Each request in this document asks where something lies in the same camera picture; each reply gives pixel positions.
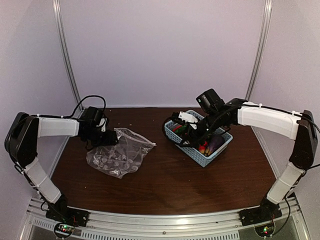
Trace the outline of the green toy cucumber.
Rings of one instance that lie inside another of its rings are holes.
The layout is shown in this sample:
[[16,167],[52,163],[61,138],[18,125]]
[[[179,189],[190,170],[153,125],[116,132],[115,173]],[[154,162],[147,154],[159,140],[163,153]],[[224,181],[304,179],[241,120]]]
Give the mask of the green toy cucumber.
[[187,125],[178,125],[172,131],[178,135],[183,133],[187,128],[188,128]]

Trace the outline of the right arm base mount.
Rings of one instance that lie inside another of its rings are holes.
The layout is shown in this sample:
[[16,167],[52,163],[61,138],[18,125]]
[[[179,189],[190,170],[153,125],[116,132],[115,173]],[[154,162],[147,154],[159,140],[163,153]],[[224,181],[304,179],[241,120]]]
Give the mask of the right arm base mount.
[[263,198],[259,206],[243,209],[238,214],[243,227],[253,225],[259,237],[269,238],[276,230],[274,220],[282,216],[282,211],[279,204]]

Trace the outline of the clear zip top bag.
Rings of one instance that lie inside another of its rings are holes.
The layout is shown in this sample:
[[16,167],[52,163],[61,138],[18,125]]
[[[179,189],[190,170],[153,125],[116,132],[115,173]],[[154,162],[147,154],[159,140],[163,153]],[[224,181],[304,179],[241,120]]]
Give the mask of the clear zip top bag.
[[128,128],[114,129],[118,144],[99,146],[89,151],[86,161],[92,168],[118,179],[135,173],[142,165],[144,157],[157,145],[139,133]]

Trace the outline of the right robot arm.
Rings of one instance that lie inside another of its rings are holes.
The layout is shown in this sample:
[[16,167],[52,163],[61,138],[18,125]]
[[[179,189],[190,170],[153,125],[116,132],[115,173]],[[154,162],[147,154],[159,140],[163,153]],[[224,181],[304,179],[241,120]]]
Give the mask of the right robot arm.
[[303,112],[281,110],[242,98],[224,102],[212,88],[199,95],[196,101],[206,113],[203,119],[199,120],[183,112],[178,115],[190,126],[186,140],[192,147],[200,145],[216,129],[231,125],[259,128],[294,141],[284,171],[256,210],[259,220],[268,220],[276,212],[277,205],[313,167],[318,146],[313,114],[308,110]]

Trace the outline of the purple toy eggplant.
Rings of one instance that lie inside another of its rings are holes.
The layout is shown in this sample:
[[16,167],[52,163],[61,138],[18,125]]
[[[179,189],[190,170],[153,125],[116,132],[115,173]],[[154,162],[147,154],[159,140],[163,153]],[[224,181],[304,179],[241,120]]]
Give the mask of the purple toy eggplant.
[[206,148],[204,154],[210,156],[217,149],[219,149],[225,143],[225,139],[221,135],[212,135]]

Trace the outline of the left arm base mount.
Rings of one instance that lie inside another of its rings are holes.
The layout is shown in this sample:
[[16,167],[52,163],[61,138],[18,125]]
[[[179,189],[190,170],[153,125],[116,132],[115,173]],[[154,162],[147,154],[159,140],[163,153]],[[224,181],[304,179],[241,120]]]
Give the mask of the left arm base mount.
[[64,195],[56,203],[45,199],[40,208],[45,211],[46,218],[56,221],[53,233],[61,240],[69,238],[77,227],[86,227],[90,215],[87,210],[69,207]]

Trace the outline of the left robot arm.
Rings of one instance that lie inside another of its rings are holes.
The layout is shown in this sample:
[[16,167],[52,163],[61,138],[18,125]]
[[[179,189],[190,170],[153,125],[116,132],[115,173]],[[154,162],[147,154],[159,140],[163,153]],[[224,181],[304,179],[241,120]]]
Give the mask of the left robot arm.
[[78,137],[92,148],[115,146],[119,140],[114,130],[106,129],[109,119],[101,109],[89,107],[79,118],[73,116],[16,115],[4,141],[14,167],[26,178],[44,200],[54,205],[52,213],[61,222],[72,218],[66,199],[54,185],[38,159],[38,140],[44,137]]

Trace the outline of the light blue plastic basket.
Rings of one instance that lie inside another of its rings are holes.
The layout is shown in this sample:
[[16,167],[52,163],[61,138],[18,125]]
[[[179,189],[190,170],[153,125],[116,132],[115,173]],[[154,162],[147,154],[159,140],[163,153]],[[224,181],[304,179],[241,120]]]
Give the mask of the light blue plastic basket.
[[194,110],[174,112],[162,124],[164,136],[202,167],[214,160],[233,139],[229,127],[234,108],[203,117]]

